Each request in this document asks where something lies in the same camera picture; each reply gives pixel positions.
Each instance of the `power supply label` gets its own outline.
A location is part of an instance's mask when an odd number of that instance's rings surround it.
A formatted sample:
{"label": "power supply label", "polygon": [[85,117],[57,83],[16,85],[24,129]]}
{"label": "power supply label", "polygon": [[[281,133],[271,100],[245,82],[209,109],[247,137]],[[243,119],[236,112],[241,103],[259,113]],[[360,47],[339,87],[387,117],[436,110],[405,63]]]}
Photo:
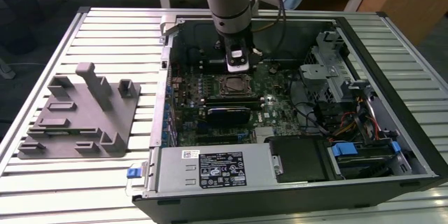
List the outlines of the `power supply label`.
{"label": "power supply label", "polygon": [[243,152],[199,155],[201,188],[245,186]]}

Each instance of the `floor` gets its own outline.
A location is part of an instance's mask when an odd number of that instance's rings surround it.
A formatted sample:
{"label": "floor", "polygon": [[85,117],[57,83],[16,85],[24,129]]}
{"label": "floor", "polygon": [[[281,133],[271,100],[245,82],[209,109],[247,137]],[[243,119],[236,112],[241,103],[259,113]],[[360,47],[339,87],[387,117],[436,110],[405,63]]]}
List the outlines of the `floor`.
{"label": "floor", "polygon": [[[149,7],[159,8],[159,0],[37,0],[45,21],[31,25],[32,34],[39,47],[28,54],[15,56],[0,46],[0,56],[8,64],[37,63],[41,65],[13,65],[16,77],[12,80],[0,78],[0,140],[19,113],[27,96],[44,69],[60,39],[71,24],[80,6],[95,7]],[[205,0],[172,0],[173,8],[207,8]],[[439,25],[419,46],[419,50],[448,81],[448,18]]]}

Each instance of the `aluminum profile table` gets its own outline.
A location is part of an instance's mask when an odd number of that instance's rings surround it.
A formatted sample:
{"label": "aluminum profile table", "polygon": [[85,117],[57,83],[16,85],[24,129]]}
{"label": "aluminum profile table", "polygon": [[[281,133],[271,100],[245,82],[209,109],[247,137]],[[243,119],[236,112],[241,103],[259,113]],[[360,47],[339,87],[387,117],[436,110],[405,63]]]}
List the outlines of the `aluminum profile table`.
{"label": "aluminum profile table", "polygon": [[[200,9],[92,8],[77,13],[37,84],[0,144],[1,223],[153,223],[133,206],[125,171],[148,158],[159,64],[165,52],[161,24],[176,15],[208,15]],[[276,11],[260,11],[276,15]],[[376,13],[288,12],[289,16],[344,16],[385,76],[448,161],[448,86],[387,17]],[[20,160],[17,146],[49,96],[52,76],[73,83],[79,62],[93,62],[109,82],[141,84],[127,155],[107,159]],[[353,63],[359,75],[365,76]],[[135,180],[133,189],[144,179]],[[207,223],[447,223],[448,184],[405,194],[371,208],[341,209]]]}

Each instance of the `green circuit board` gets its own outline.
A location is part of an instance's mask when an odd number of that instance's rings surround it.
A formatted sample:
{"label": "green circuit board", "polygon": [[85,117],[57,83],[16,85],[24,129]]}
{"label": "green circuit board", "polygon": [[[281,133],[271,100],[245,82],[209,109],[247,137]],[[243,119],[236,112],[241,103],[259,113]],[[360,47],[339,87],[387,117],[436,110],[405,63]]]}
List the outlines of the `green circuit board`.
{"label": "green circuit board", "polygon": [[203,97],[220,97],[223,85],[220,81],[228,75],[204,75],[187,73],[179,85],[176,98],[176,125],[179,146],[207,145],[207,141],[199,141],[207,137],[216,138],[237,136],[237,143],[255,143],[255,128],[273,127],[275,135],[300,135],[301,129],[293,107],[289,102],[289,94],[285,92],[291,82],[291,71],[280,70],[271,73],[272,65],[257,65],[257,71],[248,74],[244,79],[249,84],[248,94],[263,97],[264,104],[259,110],[251,111],[247,124],[232,127],[209,127],[205,121],[205,112],[200,106]]}

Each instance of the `blue tab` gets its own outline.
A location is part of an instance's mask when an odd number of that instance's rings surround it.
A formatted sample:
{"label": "blue tab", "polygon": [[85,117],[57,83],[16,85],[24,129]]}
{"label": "blue tab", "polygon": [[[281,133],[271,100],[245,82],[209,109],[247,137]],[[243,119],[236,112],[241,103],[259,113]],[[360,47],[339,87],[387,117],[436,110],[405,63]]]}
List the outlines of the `blue tab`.
{"label": "blue tab", "polygon": [[337,143],[332,148],[335,157],[357,154],[353,143]]}
{"label": "blue tab", "polygon": [[337,148],[336,145],[331,148],[331,150],[333,151],[333,155],[335,155],[335,157],[337,157],[337,156],[341,155],[341,152],[339,151],[339,148]]}
{"label": "blue tab", "polygon": [[357,154],[357,150],[353,143],[337,143],[335,146],[337,146],[341,155]]}
{"label": "blue tab", "polygon": [[397,141],[392,141],[392,148],[393,148],[395,154],[397,154],[401,151],[401,147]]}
{"label": "blue tab", "polygon": [[129,168],[127,177],[141,178],[141,168]]}

